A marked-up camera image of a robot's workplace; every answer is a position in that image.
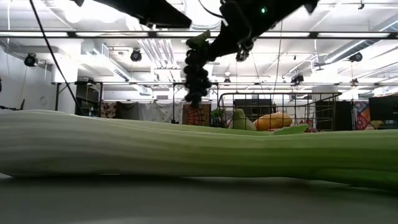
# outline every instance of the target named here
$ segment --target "orange pumpkin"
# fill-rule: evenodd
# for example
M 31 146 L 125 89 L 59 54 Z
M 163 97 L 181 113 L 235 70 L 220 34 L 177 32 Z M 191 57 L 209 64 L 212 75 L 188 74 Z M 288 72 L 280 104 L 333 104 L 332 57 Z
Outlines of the orange pumpkin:
M 285 113 L 267 114 L 255 120 L 254 126 L 258 131 L 270 131 L 272 129 L 289 127 L 293 120 Z

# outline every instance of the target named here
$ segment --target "ceiling light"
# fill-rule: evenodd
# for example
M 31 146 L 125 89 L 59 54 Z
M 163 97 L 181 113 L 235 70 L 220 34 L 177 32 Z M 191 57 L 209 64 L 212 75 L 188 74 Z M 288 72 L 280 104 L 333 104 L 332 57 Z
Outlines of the ceiling light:
M 45 35 L 47 37 L 68 37 L 68 33 L 66 32 L 46 32 Z M 0 37 L 43 37 L 43 34 L 38 32 L 0 32 Z
M 131 82 L 131 83 L 137 83 L 140 85 L 173 85 L 172 82 Z
M 135 37 L 135 38 L 145 38 L 148 37 L 147 32 L 77 32 L 76 36 L 84 37 L 84 38 L 95 38 L 95 37 L 112 37 L 112 38 L 126 38 L 126 37 Z
M 321 32 L 318 37 L 339 37 L 339 38 L 381 38 L 388 37 L 390 33 L 385 32 Z
M 76 9 L 76 11 L 65 11 L 65 18 L 68 22 L 75 24 L 83 19 L 83 12 L 80 9 Z
M 104 82 L 103 85 L 130 85 L 127 82 Z
M 104 23 L 116 21 L 121 14 L 114 8 L 93 0 L 85 0 L 81 9 L 85 19 L 97 19 Z
M 196 37 L 203 32 L 190 31 L 190 32 L 157 32 L 158 37 Z M 217 37 L 220 32 L 210 32 L 210 37 Z
M 308 37 L 309 32 L 265 32 L 260 37 Z

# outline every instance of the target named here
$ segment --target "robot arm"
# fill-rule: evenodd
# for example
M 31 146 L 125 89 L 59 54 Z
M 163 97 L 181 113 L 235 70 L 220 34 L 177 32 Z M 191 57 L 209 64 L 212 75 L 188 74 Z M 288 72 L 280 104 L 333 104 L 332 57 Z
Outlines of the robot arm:
M 82 6 L 85 0 L 72 0 Z M 139 19 L 142 25 L 158 28 L 186 28 L 191 20 L 166 0 L 94 0 Z
M 282 19 L 305 6 L 309 14 L 317 7 L 318 0 L 222 0 L 220 12 L 228 26 L 221 26 L 219 36 L 212 44 L 206 39 L 210 32 L 187 41 L 191 48 L 187 52 L 184 72 L 187 74 L 185 87 L 189 89 L 185 100 L 198 106 L 206 96 L 211 83 L 203 66 L 208 61 L 228 54 L 236 55 L 236 60 L 247 59 L 254 41 Z

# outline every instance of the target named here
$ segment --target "white wall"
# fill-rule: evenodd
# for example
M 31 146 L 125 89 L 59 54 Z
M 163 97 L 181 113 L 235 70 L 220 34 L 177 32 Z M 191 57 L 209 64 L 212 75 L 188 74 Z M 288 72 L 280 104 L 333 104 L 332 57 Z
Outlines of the white wall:
M 77 81 L 78 66 L 79 66 L 77 64 L 77 61 L 80 58 L 81 42 L 82 40 L 51 41 L 53 45 L 56 44 L 60 49 L 62 49 L 66 53 L 66 55 L 57 56 L 57 62 L 61 68 L 63 75 L 65 76 L 68 82 Z M 63 83 L 65 81 L 56 66 L 53 66 L 52 72 L 54 74 L 53 82 Z M 70 88 L 72 90 L 72 93 L 76 95 L 76 86 L 70 85 Z M 68 89 L 64 89 L 59 94 L 58 110 L 66 113 L 75 114 L 75 101 L 73 100 Z
M 51 85 L 51 72 L 46 74 L 39 67 L 27 68 L 21 59 L 6 54 L 0 48 L 0 77 L 0 105 L 19 108 L 25 99 L 25 110 L 55 109 L 56 87 Z

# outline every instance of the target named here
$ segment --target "ceiling duct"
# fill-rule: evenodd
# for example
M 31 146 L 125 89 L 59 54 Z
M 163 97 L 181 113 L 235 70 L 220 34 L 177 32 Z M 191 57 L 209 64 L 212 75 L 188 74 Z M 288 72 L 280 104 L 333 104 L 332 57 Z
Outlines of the ceiling duct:
M 191 1 L 185 0 L 185 13 L 192 20 L 191 29 L 193 30 L 215 30 L 221 27 L 221 19 L 210 15 L 202 7 L 206 7 L 211 12 L 218 12 L 221 6 L 220 1 L 201 0 Z
M 373 32 L 396 32 L 398 30 L 398 14 L 391 17 L 390 19 L 384 21 L 382 24 L 376 26 L 372 31 Z M 342 46 L 338 50 L 328 54 L 324 62 L 335 63 L 345 58 L 348 58 L 361 50 L 368 48 L 376 43 L 380 42 L 380 40 L 354 40 L 350 43 Z
M 143 30 L 138 20 L 133 17 L 126 18 L 126 25 L 129 30 Z M 160 53 L 159 48 L 157 48 L 153 39 L 152 40 L 139 39 L 138 44 L 141 46 L 144 52 L 148 55 L 151 62 L 154 63 L 157 68 L 166 66 L 164 60 L 162 60 L 162 54 Z
M 112 73 L 124 79 L 125 82 L 136 82 L 137 80 L 132 80 L 130 74 L 125 71 L 123 68 L 116 65 L 116 62 L 112 59 L 109 59 L 110 62 L 114 65 L 112 69 Z M 131 85 L 135 88 L 141 96 L 152 96 L 152 90 L 150 88 L 144 87 L 142 85 L 133 84 Z

